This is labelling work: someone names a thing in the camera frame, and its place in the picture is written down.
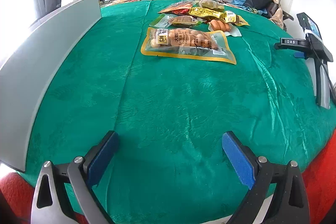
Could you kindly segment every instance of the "beige cloth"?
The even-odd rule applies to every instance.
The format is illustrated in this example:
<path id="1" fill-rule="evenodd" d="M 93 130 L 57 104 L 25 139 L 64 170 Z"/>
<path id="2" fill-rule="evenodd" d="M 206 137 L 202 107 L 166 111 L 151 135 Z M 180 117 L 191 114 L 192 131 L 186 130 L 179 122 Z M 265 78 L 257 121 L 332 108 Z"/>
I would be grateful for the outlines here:
<path id="1" fill-rule="evenodd" d="M 279 0 L 272 0 L 274 3 L 279 5 L 279 8 L 276 10 L 274 15 L 269 19 L 272 22 L 274 22 L 276 25 L 278 25 L 281 29 L 284 28 L 284 15 L 282 13 L 282 8 L 279 3 Z"/>

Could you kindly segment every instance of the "metal screw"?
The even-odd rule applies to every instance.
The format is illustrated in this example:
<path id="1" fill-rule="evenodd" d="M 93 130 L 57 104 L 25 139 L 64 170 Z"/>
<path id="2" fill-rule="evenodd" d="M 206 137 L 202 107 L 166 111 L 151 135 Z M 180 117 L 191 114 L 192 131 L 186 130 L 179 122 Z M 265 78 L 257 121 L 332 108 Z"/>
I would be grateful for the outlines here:
<path id="1" fill-rule="evenodd" d="M 291 160 L 291 166 L 292 166 L 292 167 L 297 167 L 297 162 L 294 161 L 294 160 Z"/>
<path id="2" fill-rule="evenodd" d="M 258 160 L 259 160 L 259 162 L 261 162 L 261 163 L 265 163 L 265 162 L 267 162 L 267 159 L 264 157 L 264 156 L 260 156 L 260 157 L 258 157 Z"/>
<path id="3" fill-rule="evenodd" d="M 80 164 L 83 161 L 83 157 L 82 156 L 77 156 L 73 161 L 77 164 Z"/>
<path id="4" fill-rule="evenodd" d="M 44 167 L 48 167 L 50 165 L 51 165 L 51 161 L 50 160 L 47 160 L 45 163 L 43 163 Z"/>

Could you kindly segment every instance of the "white board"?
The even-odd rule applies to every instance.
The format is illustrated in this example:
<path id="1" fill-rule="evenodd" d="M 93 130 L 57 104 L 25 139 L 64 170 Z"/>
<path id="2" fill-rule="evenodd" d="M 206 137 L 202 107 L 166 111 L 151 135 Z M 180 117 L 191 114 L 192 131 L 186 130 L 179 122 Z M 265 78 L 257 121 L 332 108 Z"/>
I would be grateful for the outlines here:
<path id="1" fill-rule="evenodd" d="M 0 161 L 24 172 L 29 138 L 54 75 L 101 18 L 99 0 L 77 0 L 42 18 L 0 67 Z"/>

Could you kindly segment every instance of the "bed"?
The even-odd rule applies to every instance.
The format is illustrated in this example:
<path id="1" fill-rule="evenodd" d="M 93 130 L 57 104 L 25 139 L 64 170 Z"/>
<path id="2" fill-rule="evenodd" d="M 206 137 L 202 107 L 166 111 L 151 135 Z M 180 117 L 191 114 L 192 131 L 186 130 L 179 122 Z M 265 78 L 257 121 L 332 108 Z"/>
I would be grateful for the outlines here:
<path id="1" fill-rule="evenodd" d="M 264 17 L 228 8 L 250 24 L 227 37 L 237 65 L 142 55 L 149 23 L 176 1 L 101 8 L 40 105 L 22 174 L 30 184 L 45 160 L 69 162 L 115 130 L 120 151 L 93 188 L 113 221 L 202 223 L 232 214 L 247 191 L 223 154 L 223 132 L 302 170 L 325 146 L 336 108 L 315 104 L 305 63 L 274 49 L 288 34 Z"/>

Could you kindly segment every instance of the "green velvet fabric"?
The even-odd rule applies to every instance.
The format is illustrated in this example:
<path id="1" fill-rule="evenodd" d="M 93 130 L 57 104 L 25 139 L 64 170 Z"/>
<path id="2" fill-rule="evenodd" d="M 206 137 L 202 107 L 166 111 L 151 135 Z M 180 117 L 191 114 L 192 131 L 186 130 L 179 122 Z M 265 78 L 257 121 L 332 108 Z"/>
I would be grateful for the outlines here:
<path id="1" fill-rule="evenodd" d="M 227 7 L 250 24 L 227 37 L 237 65 L 142 55 L 148 24 L 175 1 L 102 9 L 38 110 L 22 174 L 33 186 L 45 160 L 69 162 L 115 130 L 120 149 L 93 188 L 113 221 L 202 223 L 232 214 L 247 191 L 222 151 L 225 131 L 301 170 L 325 146 L 336 109 L 315 104 L 304 60 L 274 49 L 289 35 L 264 17 Z"/>

